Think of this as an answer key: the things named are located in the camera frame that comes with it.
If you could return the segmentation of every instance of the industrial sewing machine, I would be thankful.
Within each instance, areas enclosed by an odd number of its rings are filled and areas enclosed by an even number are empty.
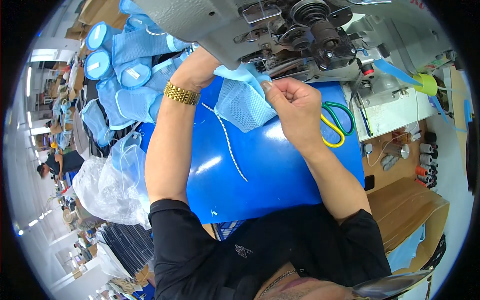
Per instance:
[[[231,70],[252,63],[272,79],[350,81],[368,103],[408,96],[411,87],[376,69],[374,60],[413,76],[456,59],[421,0],[136,2],[166,32],[198,42]],[[349,23],[354,13],[365,16]]]

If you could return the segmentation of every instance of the blue table surface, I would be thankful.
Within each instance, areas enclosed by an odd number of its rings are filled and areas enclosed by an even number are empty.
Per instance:
[[[223,78],[217,77],[203,89],[200,102],[213,108],[222,82]],[[315,83],[312,86],[322,92],[322,101],[346,104],[338,83]],[[339,108],[333,110],[344,128],[349,130],[347,114]],[[333,122],[327,111],[323,110],[323,114]],[[248,182],[233,164],[224,131],[215,114],[199,104],[193,125],[187,196],[190,208],[203,224],[245,220],[286,207],[322,201],[305,161],[283,135],[278,116],[247,133],[242,133],[226,120],[223,123],[235,160]],[[338,134],[323,122],[321,128],[326,140],[331,143],[340,140]],[[151,123],[144,123],[137,129],[145,132],[140,146],[145,152],[153,129]],[[341,147],[330,149],[364,185],[356,132],[346,136]]]

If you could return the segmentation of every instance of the sunglasses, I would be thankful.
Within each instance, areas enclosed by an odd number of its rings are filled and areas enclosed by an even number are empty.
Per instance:
[[[353,287],[354,300],[390,300],[408,292],[424,281],[428,282],[425,300],[430,298],[433,267],[412,273],[391,275],[369,280]]]

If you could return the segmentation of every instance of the scissors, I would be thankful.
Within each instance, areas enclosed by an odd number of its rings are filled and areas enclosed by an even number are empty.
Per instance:
[[[350,122],[352,124],[350,131],[347,132],[343,128],[342,124],[340,123],[340,120],[337,118],[336,114],[333,112],[332,107],[340,108],[344,112],[347,113],[348,117],[350,118]],[[353,114],[350,111],[350,109],[348,109],[348,107],[346,107],[345,105],[340,104],[340,103],[325,101],[325,102],[322,102],[322,108],[324,108],[326,111],[328,111],[328,113],[330,113],[330,115],[332,116],[336,126],[332,122],[330,122],[323,114],[321,116],[321,120],[325,124],[327,124],[328,127],[330,127],[336,133],[338,133],[338,135],[340,135],[340,142],[338,142],[337,144],[332,144],[332,143],[328,142],[325,138],[323,138],[324,143],[325,143],[325,145],[329,146],[330,148],[338,148],[341,145],[343,145],[343,143],[345,141],[345,136],[352,135],[355,132],[355,118],[353,117]]]

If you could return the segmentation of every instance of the white label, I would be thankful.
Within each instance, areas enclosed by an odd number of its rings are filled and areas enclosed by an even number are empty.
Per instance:
[[[93,65],[89,65],[89,66],[87,67],[87,71],[91,71],[91,70],[93,70],[93,69],[96,69],[96,68],[98,68],[99,66],[100,66],[100,64],[99,64],[98,61],[97,61],[97,62],[94,63]]]
[[[132,68],[127,68],[127,69],[125,69],[125,71],[127,71],[127,73],[130,74],[130,76],[132,76],[133,78],[135,78],[135,80],[137,80],[138,77],[140,77],[140,74],[137,73],[137,72],[135,72],[135,70],[132,69]]]
[[[95,28],[95,36],[93,39],[98,39],[98,36],[100,35],[100,25]]]

